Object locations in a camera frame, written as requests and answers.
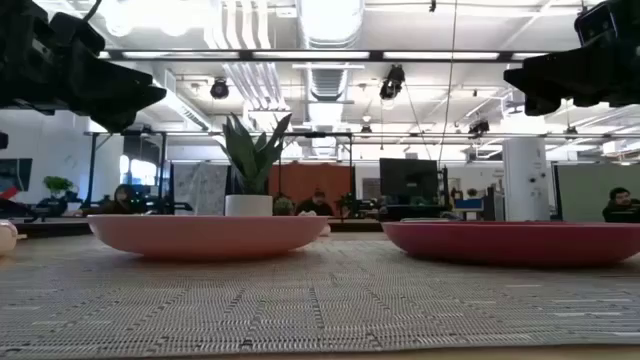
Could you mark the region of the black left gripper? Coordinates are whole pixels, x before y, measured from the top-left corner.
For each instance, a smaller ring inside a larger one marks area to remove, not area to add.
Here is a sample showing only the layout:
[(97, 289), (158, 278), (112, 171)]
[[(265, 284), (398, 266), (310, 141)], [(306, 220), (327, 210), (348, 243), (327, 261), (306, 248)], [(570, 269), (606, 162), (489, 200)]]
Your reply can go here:
[[(101, 2), (78, 18), (47, 11), (29, 0), (1, 2), (1, 107), (83, 113), (107, 132), (130, 127), (137, 114), (163, 100), (167, 91), (153, 85), (150, 74), (120, 66), (97, 56), (105, 40), (89, 24)], [(74, 56), (74, 97), (66, 78), (72, 47), (78, 42), (95, 56)]]

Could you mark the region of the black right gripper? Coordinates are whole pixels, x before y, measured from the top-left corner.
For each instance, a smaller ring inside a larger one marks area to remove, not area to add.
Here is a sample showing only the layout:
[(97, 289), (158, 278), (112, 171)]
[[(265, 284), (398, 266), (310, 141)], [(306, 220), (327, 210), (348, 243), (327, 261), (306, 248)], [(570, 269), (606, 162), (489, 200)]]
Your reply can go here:
[[(639, 103), (639, 20), (577, 19), (581, 47), (527, 58), (504, 80), (526, 94), (551, 92), (577, 96), (583, 103), (611, 107)], [(556, 112), (563, 98), (525, 96), (525, 114)]]

